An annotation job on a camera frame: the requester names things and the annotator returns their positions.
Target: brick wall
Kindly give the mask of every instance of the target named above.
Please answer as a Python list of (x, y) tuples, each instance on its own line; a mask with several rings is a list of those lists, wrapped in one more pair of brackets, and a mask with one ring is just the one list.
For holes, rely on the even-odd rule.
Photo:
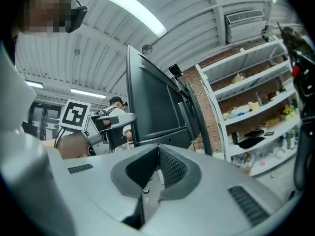
[[(222, 152), (222, 146), (216, 119), (210, 106), (208, 96), (201, 84), (198, 70), (195, 67), (191, 67), (184, 72), (184, 77), (185, 81), (190, 83), (191, 88), (196, 93), (196, 97), (200, 104), (200, 108), (207, 125), (207, 130), (213, 153)], [(201, 135), (199, 135), (199, 137), (197, 137), (197, 139), (194, 141), (194, 145), (196, 150), (204, 148)]]
[[(230, 49), (228, 51), (222, 52), (218, 55), (215, 55), (215, 56), (199, 63), (199, 66), (201, 68), (204, 68), (204, 67), (206, 67), (212, 63), (215, 63), (221, 59), (224, 59), (228, 56), (231, 56), (233, 54), (240, 52), (241, 48), (244, 48), (246, 50), (246, 49), (249, 49), (249, 48), (264, 44), (264, 43), (265, 43), (265, 41), (263, 39), (260, 39), (257, 41), (253, 41), (253, 42), (249, 42), (249, 43), (245, 43), (245, 44), (233, 47), (232, 49)], [(274, 59), (273, 62), (281, 63), (281, 62), (283, 62), (283, 58), (278, 57), (278, 58)], [(262, 63), (260, 65), (255, 66), (255, 67), (252, 67), (250, 69), (247, 69), (247, 70), (243, 71), (243, 73), (246, 75), (246, 77), (249, 77), (249, 76), (252, 76), (258, 72), (262, 72), (262, 71), (268, 69), (269, 67), (271, 67), (270, 62), (265, 62), (265, 63)], [(219, 89), (229, 85), (234, 76), (235, 75), (232, 75), (230, 77), (225, 78), (224, 80), (221, 80), (219, 82), (212, 84), (211, 86), (212, 86), (213, 90), (214, 91), (219, 90)], [(283, 75), (283, 77), (285, 79), (288, 79), (290, 76), (291, 76), (290, 72), (287, 72)], [(205, 122), (207, 125), (207, 130), (208, 130), (209, 139), (210, 139), (213, 153), (222, 152), (219, 130), (218, 130), (218, 126), (217, 126), (217, 123), (215, 120), (214, 112), (211, 108), (211, 105), (210, 105), (209, 99), (206, 95), (206, 92), (205, 92), (205, 90), (201, 84), (201, 81), (200, 81), (201, 78), (200, 78), (200, 75), (199, 75), (197, 69), (195, 68), (195, 66), (186, 70), (184, 72), (184, 77), (185, 77), (185, 80), (191, 84), (192, 89), (196, 93), (196, 97), (197, 97), (198, 102), (200, 104), (201, 111), (203, 113), (203, 116), (205, 118)], [(255, 87), (254, 90), (249, 90), (247, 92), (244, 92), (244, 93), (239, 94), (237, 96), (226, 99), (222, 102), (219, 102), (220, 109), (222, 112), (225, 112), (233, 106), (234, 107), (241, 106), (241, 105), (247, 104), (250, 101), (256, 102), (255, 92), (257, 92), (259, 94), (259, 96), (262, 100), (266, 100), (268, 93), (275, 92), (275, 91), (279, 90), (280, 87), (282, 87), (282, 84), (281, 84), (279, 77), (277, 77), (275, 79), (268, 81), (267, 83), (264, 83), (263, 85)], [(252, 118), (249, 118), (248, 120), (243, 121), (241, 124), (235, 123), (235, 124), (229, 125), (227, 127), (228, 134), (237, 131), (241, 135), (241, 134), (245, 134), (245, 133), (255, 129), (257, 125), (263, 124), (265, 121), (267, 121), (271, 118), (274, 118), (276, 116), (279, 116), (280, 111), (283, 109), (285, 104), (287, 104), (286, 100), (281, 102), (277, 106), (274, 106), (273, 108), (271, 108), (268, 111), (265, 111), (265, 112), (255, 116), (255, 117), (252, 117)], [(201, 136), (199, 136), (194, 141), (194, 144), (195, 144), (195, 149), (203, 149), (204, 148)]]

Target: door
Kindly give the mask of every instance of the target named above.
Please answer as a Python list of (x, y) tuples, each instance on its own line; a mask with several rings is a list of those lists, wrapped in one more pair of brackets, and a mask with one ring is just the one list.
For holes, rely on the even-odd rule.
[(40, 140), (55, 139), (59, 130), (60, 106), (34, 102), (30, 109), (29, 123), (37, 128)]

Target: computer monitor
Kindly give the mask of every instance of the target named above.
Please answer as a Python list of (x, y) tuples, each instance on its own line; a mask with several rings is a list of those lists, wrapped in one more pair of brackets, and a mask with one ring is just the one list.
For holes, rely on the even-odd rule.
[[(187, 87), (180, 90), (131, 46), (127, 50), (127, 90), (130, 112), (136, 115), (131, 124), (135, 147), (161, 143), (189, 148), (200, 134), (195, 112), (200, 106), (191, 100), (195, 97), (193, 91)], [(211, 151), (210, 141), (207, 146), (207, 151)]]

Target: vent grille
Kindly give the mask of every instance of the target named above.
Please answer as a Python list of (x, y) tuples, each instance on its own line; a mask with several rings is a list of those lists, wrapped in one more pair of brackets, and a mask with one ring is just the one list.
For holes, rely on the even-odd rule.
[(84, 165), (68, 168), (68, 170), (69, 170), (70, 174), (73, 174), (73, 173), (77, 173), (77, 172), (81, 172), (81, 171), (86, 171), (86, 170), (91, 169), (91, 168), (93, 168), (93, 166), (91, 164), (84, 164)]
[(234, 13), (231, 15), (226, 16), (230, 24), (240, 22), (243, 20), (253, 19), (253, 18), (261, 18), (264, 17), (264, 13), (262, 10), (249, 10), (249, 11), (243, 11)]
[(188, 170), (187, 166), (162, 148), (159, 148), (159, 159), (165, 188), (178, 183), (185, 177)]
[(228, 191), (245, 216), (251, 222), (252, 226), (260, 224), (269, 217), (266, 211), (251, 197), (250, 194), (248, 194), (243, 187), (234, 186)]

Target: bottle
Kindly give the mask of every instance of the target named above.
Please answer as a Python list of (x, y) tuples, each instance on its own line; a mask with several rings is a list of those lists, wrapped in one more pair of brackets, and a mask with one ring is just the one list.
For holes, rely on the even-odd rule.
[(299, 130), (295, 130), (294, 131), (294, 138), (295, 138), (295, 145), (297, 145), (298, 141), (299, 141)]
[(295, 148), (295, 130), (292, 129), (292, 134), (291, 134), (291, 149)]
[(285, 152), (287, 150), (287, 142), (286, 142), (285, 135), (281, 136), (280, 140), (283, 141), (281, 145), (281, 150)]
[(287, 144), (287, 149), (291, 149), (291, 134), (286, 133), (285, 135), (285, 139), (286, 139), (286, 144)]
[(232, 133), (233, 144), (238, 145), (238, 135), (236, 132)]
[(262, 106), (261, 99), (259, 98), (259, 96), (258, 96), (258, 93), (257, 93), (257, 92), (256, 92), (256, 98), (257, 98), (257, 101), (258, 101), (259, 106)]

